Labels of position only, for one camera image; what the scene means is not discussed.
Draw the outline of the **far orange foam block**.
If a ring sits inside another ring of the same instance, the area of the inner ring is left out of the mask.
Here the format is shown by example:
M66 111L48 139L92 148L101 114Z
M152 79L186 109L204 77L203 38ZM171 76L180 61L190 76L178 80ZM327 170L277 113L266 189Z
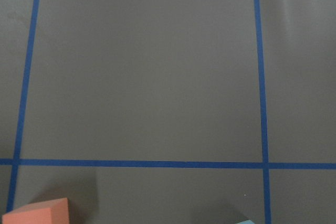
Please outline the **far orange foam block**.
M2 216L2 223L69 224L68 199L60 198L24 205Z

